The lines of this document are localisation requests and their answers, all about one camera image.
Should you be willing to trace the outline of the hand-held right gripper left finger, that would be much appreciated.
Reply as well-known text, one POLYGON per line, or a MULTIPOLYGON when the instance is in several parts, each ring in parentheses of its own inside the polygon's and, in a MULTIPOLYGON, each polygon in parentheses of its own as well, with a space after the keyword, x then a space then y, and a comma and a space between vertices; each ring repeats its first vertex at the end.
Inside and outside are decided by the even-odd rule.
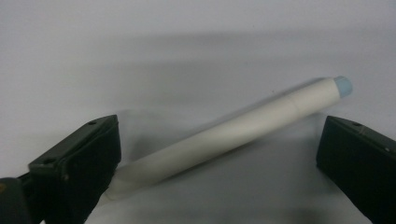
POLYGON ((84 224, 120 162, 118 117, 92 120, 29 164, 46 224, 84 224))

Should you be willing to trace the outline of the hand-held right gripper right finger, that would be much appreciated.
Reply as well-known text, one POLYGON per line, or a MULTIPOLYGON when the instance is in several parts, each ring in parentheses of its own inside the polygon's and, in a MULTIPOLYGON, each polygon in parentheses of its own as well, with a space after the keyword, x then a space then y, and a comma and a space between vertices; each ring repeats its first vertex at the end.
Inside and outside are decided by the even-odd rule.
POLYGON ((326 118, 317 167, 373 224, 396 224, 396 141, 358 122, 326 118))

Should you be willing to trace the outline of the white pen with blue ends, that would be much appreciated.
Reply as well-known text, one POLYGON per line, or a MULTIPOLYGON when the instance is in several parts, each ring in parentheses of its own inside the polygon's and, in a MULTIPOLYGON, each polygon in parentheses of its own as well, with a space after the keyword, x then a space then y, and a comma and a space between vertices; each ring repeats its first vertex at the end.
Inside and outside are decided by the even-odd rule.
POLYGON ((117 170, 101 201, 123 199, 191 167, 334 105, 352 93, 346 77, 324 78, 117 170))

